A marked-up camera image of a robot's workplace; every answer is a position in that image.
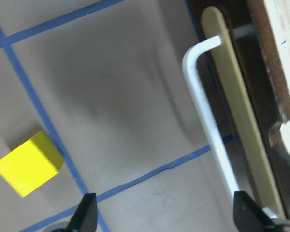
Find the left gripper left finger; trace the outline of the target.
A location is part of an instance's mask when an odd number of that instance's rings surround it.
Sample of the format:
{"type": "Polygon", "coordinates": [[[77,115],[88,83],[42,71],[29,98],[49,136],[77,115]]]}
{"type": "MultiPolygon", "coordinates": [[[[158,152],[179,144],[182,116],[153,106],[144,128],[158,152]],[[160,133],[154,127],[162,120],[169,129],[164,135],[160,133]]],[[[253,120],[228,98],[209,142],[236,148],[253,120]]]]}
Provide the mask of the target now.
{"type": "Polygon", "coordinates": [[[98,225],[97,199],[95,193],[83,196],[72,216],[66,232],[95,232],[98,225]]]}

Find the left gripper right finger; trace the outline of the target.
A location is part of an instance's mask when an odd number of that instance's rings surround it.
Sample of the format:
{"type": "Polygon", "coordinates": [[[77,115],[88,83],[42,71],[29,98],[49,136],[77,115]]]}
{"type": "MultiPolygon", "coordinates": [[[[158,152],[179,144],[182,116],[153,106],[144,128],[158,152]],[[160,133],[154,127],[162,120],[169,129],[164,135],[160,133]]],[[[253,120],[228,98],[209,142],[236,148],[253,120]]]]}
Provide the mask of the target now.
{"type": "Polygon", "coordinates": [[[233,198],[233,221],[239,232],[273,232],[275,224],[244,191],[233,198]]]}

